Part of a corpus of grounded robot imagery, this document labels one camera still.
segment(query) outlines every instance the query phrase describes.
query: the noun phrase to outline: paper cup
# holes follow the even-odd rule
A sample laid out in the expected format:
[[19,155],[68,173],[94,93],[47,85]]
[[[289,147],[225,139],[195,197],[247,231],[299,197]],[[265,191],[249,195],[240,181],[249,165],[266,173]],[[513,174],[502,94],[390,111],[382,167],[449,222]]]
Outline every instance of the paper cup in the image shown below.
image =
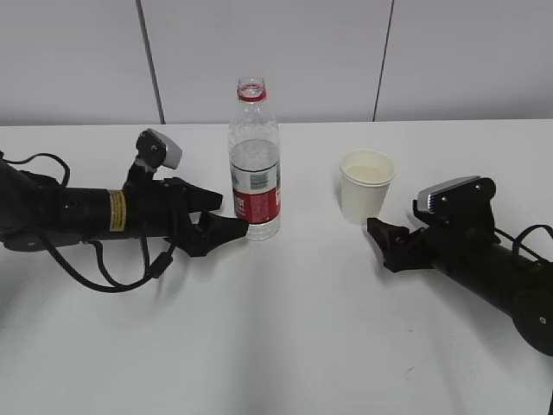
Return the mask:
[[355,150],[341,163],[341,209],[356,225],[377,217],[396,169],[390,158],[375,150]]

